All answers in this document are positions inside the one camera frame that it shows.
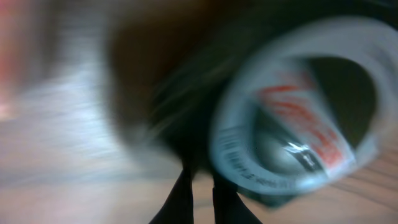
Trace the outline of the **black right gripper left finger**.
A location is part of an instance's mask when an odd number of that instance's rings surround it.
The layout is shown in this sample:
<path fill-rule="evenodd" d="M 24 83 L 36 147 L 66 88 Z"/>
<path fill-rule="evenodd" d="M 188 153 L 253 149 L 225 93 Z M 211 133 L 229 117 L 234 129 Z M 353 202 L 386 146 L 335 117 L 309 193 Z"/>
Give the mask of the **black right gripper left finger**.
<path fill-rule="evenodd" d="M 184 167 L 162 208 L 149 224 L 193 224 L 192 173 Z"/>

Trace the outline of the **green round-label box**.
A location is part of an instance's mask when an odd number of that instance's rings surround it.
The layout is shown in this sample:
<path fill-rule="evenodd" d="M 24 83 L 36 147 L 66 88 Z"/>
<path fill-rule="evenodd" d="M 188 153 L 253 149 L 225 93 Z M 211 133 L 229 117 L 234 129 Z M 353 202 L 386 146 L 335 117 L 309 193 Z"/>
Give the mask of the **green round-label box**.
<path fill-rule="evenodd" d="M 397 124 L 397 29 L 362 15 L 237 22 L 154 97 L 183 161 L 279 207 L 371 162 Z"/>

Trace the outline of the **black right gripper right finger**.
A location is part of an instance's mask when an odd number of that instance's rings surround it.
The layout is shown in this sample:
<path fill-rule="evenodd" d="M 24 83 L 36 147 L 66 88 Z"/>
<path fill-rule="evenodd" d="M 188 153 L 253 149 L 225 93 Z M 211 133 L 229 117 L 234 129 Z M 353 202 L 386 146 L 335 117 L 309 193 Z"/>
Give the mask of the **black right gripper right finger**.
<path fill-rule="evenodd" d="M 245 206 L 237 192 L 214 178 L 213 206 L 216 224 L 262 224 Z"/>

